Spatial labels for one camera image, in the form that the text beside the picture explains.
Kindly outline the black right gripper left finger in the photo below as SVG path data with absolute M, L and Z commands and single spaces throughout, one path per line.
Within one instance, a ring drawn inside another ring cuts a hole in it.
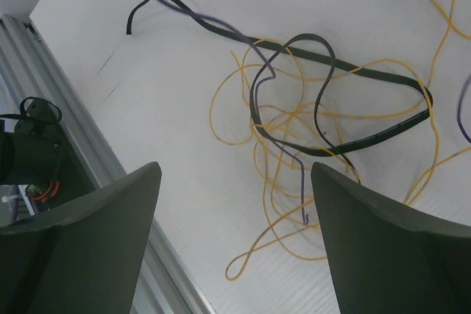
M 1 228 L 3 313 L 128 313 L 162 171 L 151 162 Z

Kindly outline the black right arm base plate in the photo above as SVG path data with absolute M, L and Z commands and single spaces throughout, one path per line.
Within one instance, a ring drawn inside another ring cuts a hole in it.
M 58 106 L 37 96 L 1 115 L 1 184 L 23 185 L 41 211 L 95 191 L 62 120 Z

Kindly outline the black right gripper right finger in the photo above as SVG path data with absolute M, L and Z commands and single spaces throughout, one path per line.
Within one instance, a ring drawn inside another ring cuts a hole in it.
M 408 207 L 323 163 L 314 201 L 342 313 L 468 313 L 470 228 Z

